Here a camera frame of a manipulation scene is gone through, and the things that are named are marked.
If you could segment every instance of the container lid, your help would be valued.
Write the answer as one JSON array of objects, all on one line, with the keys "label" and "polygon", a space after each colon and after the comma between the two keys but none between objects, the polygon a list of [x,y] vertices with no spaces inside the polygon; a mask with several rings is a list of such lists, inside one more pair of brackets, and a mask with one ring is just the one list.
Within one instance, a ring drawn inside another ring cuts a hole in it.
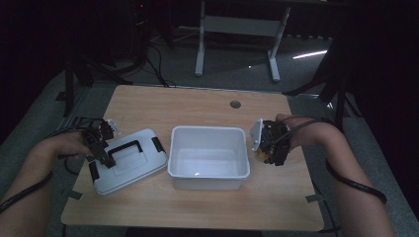
[{"label": "container lid", "polygon": [[252,139],[252,151],[256,151],[261,144],[263,120],[259,118],[250,129],[250,137]]},{"label": "container lid", "polygon": [[116,166],[108,169],[97,160],[89,165],[99,195],[109,195],[161,170],[168,160],[155,132],[149,128],[109,143],[105,151],[114,158]]}]

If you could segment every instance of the metal frame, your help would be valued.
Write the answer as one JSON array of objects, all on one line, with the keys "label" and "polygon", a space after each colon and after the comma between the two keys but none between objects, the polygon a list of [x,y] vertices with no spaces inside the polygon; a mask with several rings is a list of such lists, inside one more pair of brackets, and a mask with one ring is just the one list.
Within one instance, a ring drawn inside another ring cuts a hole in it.
[{"label": "metal frame", "polygon": [[271,67],[272,79],[275,82],[279,82],[281,78],[278,70],[276,55],[287,25],[290,10],[291,7],[286,8],[286,11],[280,21],[207,16],[206,1],[201,1],[200,45],[198,47],[195,75],[202,76],[204,74],[204,57],[206,52],[204,43],[205,32],[231,33],[275,37],[274,46],[272,49],[268,50],[268,60]]}]

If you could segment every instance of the wooden table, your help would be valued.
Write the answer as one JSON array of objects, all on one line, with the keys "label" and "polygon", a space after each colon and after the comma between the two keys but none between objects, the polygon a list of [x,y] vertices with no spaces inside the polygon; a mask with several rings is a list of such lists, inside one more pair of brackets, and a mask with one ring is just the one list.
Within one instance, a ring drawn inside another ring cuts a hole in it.
[{"label": "wooden table", "polygon": [[[241,104],[239,109],[231,101]],[[151,128],[167,154],[176,125],[234,126],[249,131],[257,119],[290,114],[287,98],[279,94],[200,89],[119,86],[104,119],[114,120],[121,137]],[[288,156],[284,166],[267,165],[247,147],[250,177],[237,191],[175,190],[163,169],[109,196],[96,194],[87,163],[81,169],[61,220],[68,225],[151,226],[248,230],[317,231],[323,228],[302,150]]]}]

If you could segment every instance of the white plastic bin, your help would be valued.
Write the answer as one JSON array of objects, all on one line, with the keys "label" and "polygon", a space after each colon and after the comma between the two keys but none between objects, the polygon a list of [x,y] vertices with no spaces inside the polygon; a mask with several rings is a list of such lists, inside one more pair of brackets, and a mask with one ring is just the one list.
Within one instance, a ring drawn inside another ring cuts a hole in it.
[{"label": "white plastic bin", "polygon": [[250,175],[241,128],[176,126],[168,173],[180,190],[237,190]]}]

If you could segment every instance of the gray carpet floor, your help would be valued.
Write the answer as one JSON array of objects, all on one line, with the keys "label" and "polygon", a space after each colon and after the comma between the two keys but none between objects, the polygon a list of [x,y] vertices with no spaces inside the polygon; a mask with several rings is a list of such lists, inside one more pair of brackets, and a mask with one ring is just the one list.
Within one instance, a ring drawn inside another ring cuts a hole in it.
[{"label": "gray carpet floor", "polygon": [[[154,39],[153,45],[161,53],[161,74],[178,87],[213,88],[225,90],[262,91],[281,93],[294,89],[308,82],[322,59],[321,55],[303,59],[293,59],[294,56],[307,52],[325,50],[330,40],[299,38],[283,39],[277,56],[282,81],[274,83],[271,80],[267,64],[266,49],[271,45],[269,39],[251,44],[219,43],[209,36],[204,66],[204,75],[196,77],[195,60],[198,48],[197,36],[191,34],[188,38],[175,41],[175,48],[170,49],[160,39]],[[158,65],[158,52],[153,48],[149,51],[150,60]],[[127,65],[119,61],[118,66]],[[134,85],[159,86],[158,80],[149,64],[142,70],[123,75]],[[0,147],[0,195],[3,195],[13,181],[26,154],[31,147],[50,132],[67,125],[76,116],[101,117],[117,86],[114,82],[97,75],[96,83],[89,88],[76,86],[76,107],[68,118],[64,118],[65,105],[55,100],[58,92],[64,90],[64,73],[53,78],[44,88],[42,94],[34,101],[25,117]],[[315,96],[322,86],[312,88],[305,95],[289,98],[294,115],[308,115],[333,119],[333,103],[325,105]],[[371,177],[377,189],[383,191],[387,198],[387,209],[396,230],[397,236],[417,236],[419,223],[408,206],[401,190],[395,182],[390,169],[374,139],[368,125],[362,118],[357,118],[350,110],[344,118],[345,135],[351,144],[357,158],[367,174]],[[303,147],[312,181],[323,192],[332,210],[334,220],[339,223],[334,197],[331,191],[330,176],[324,167],[325,154],[319,147]],[[72,170],[80,169],[82,160],[69,164]],[[53,214],[47,236],[61,236],[62,224],[60,214],[67,197],[63,195],[72,189],[76,177],[65,171],[62,161],[57,161],[53,170]],[[325,228],[331,228],[331,218],[324,203],[320,204],[325,220]],[[124,236],[126,229],[110,226],[67,226],[66,236]],[[264,230],[264,235],[277,236],[334,236],[334,234],[319,234],[316,232],[285,232]]]}]

